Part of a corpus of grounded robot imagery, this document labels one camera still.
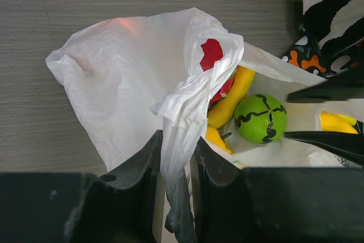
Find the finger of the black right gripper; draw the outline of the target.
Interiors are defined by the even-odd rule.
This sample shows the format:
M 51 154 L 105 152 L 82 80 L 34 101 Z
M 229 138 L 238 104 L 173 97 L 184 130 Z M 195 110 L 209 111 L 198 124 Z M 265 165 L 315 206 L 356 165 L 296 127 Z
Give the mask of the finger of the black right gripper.
M 332 131 L 290 131 L 284 137 L 314 145 L 363 166 L 363 135 Z
M 363 99 L 363 66 L 356 66 L 317 85 L 287 95 L 287 102 Z

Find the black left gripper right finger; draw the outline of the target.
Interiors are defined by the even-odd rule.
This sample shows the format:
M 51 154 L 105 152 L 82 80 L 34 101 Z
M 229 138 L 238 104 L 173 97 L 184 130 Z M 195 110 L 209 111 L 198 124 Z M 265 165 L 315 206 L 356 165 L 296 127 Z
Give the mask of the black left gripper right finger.
M 255 242 L 254 213 L 242 171 L 202 138 L 190 165 L 197 241 Z

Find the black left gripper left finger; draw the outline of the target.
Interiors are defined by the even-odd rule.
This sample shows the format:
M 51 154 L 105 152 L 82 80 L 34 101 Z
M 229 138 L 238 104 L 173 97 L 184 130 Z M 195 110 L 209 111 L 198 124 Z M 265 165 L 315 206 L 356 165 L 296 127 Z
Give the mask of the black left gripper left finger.
M 98 178 L 83 176 L 80 203 L 65 223 L 67 242 L 160 242 L 162 140 L 157 130 L 113 170 Z

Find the yellow fake bell pepper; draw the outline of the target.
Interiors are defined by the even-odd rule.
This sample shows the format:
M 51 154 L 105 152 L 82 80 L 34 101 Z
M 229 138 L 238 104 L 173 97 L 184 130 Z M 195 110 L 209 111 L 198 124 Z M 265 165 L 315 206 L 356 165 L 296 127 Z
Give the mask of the yellow fake bell pepper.
M 329 113 L 323 110 L 320 114 L 320 124 L 322 131 L 360 134 L 357 120 L 342 114 Z

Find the yellow fake banana bunch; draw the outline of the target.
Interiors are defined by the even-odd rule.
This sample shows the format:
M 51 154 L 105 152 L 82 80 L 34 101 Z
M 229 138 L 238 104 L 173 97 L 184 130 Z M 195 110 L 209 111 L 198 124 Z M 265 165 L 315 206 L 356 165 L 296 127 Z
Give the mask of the yellow fake banana bunch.
M 205 138 L 213 143 L 214 145 L 218 146 L 219 148 L 223 149 L 225 152 L 229 154 L 233 154 L 231 149 L 228 147 L 228 145 L 225 143 L 225 141 L 220 136 L 217 129 L 208 126 L 205 134 Z

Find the green fake watermelon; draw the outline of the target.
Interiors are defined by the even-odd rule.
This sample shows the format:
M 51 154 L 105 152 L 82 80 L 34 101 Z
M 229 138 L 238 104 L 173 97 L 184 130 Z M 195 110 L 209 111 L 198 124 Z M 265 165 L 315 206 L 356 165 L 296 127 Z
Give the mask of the green fake watermelon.
M 279 139 L 287 127 L 283 104 L 268 94 L 255 94 L 242 100 L 234 111 L 234 123 L 240 136 L 259 144 Z

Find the white plastic bag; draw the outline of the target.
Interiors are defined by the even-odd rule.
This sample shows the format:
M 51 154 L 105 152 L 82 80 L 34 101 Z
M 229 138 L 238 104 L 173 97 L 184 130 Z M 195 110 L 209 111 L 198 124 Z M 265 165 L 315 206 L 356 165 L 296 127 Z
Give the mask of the white plastic bag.
M 162 130 L 166 226 L 184 242 L 195 236 L 184 168 L 205 137 L 208 103 L 234 68 L 256 71 L 254 90 L 278 98 L 321 81 L 196 8 L 99 22 L 45 61 L 108 170 Z

